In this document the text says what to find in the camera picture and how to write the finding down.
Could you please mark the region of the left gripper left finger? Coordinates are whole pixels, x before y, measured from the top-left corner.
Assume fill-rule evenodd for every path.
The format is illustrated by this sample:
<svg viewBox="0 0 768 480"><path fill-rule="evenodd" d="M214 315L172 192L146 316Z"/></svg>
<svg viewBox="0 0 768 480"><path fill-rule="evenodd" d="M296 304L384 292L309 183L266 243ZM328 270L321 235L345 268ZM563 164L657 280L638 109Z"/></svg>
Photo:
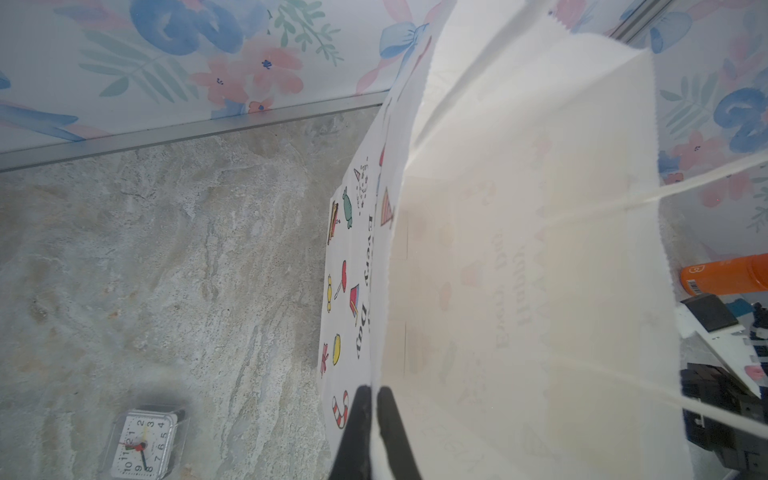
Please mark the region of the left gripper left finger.
<svg viewBox="0 0 768 480"><path fill-rule="evenodd" d="M329 480L368 480L371 478L372 405L371 387L361 385L356 390L348 424L328 477Z"/></svg>

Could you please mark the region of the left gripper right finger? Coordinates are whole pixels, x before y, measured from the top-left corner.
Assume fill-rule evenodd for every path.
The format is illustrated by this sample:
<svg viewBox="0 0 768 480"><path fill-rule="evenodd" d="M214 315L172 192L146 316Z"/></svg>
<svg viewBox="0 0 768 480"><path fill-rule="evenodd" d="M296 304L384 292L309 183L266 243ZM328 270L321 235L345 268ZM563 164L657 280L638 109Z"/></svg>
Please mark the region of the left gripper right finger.
<svg viewBox="0 0 768 480"><path fill-rule="evenodd" d="M387 479L421 479L392 389L381 387L376 402L377 440L383 447Z"/></svg>

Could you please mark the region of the white paper gift bag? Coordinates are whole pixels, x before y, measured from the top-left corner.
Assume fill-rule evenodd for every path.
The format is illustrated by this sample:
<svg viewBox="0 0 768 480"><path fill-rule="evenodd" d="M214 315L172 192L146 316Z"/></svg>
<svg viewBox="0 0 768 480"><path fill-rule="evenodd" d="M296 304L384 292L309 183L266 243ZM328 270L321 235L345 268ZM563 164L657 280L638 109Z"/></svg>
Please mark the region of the white paper gift bag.
<svg viewBox="0 0 768 480"><path fill-rule="evenodd" d="M335 460L390 387L421 479L688 479L651 54L539 1L444 1L330 206L318 380Z"/></svg>

